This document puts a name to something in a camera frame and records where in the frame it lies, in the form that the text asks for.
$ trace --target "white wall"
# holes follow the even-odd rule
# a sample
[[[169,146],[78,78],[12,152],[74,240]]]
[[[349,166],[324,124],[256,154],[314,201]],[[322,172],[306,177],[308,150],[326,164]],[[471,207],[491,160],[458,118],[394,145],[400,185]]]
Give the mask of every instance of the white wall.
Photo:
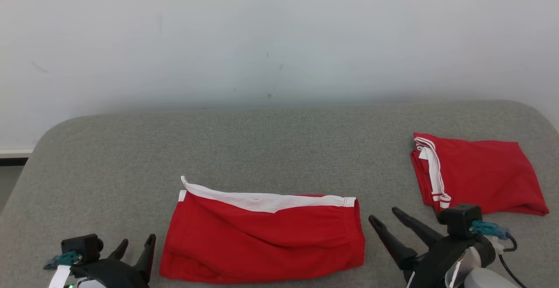
[[[0,0],[0,149],[148,108],[511,99],[559,126],[559,0]]]

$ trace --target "red cloth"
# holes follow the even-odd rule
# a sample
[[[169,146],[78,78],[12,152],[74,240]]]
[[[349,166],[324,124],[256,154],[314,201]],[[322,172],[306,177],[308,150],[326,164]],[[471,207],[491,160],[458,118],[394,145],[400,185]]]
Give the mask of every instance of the red cloth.
[[[365,262],[354,197],[225,193],[183,182],[188,192],[170,222],[163,277],[266,282],[316,278]]]
[[[464,141],[414,133],[411,153],[423,203],[437,212],[460,203],[549,214],[530,161],[516,142]]]

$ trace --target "black strip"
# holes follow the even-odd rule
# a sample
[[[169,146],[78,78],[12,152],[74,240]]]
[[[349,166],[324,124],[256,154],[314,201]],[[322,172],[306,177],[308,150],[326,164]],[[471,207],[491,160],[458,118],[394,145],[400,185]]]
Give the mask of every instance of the black strip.
[[[25,165],[28,158],[0,158],[0,167],[10,165]]]

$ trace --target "gray tablecloth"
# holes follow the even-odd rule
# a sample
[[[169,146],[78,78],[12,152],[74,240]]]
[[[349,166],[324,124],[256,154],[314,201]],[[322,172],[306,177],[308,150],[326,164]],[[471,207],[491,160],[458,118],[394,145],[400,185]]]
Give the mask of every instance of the gray tablecloth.
[[[182,185],[282,194],[356,196],[367,240],[365,265],[268,287],[405,286],[367,222],[374,214],[407,245],[427,248],[391,214],[398,206],[444,232],[421,201],[409,154],[414,131],[471,141],[518,141],[532,162],[551,214],[497,213],[519,242],[505,256],[529,287],[557,286],[559,134],[533,108],[507,101],[188,111],[80,117],[42,137],[0,216],[0,287],[46,287],[42,270],[65,238],[97,233],[103,257],[123,238],[136,262],[158,237],[151,286],[203,287],[158,275],[166,231]],[[509,278],[499,262],[491,269]]]

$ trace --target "gray floor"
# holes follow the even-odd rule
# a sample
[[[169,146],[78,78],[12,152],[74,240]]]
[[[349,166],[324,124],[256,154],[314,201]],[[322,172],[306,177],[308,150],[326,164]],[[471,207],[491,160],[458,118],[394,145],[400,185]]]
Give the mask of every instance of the gray floor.
[[[0,167],[0,213],[10,197],[17,179],[20,177],[23,166]]]

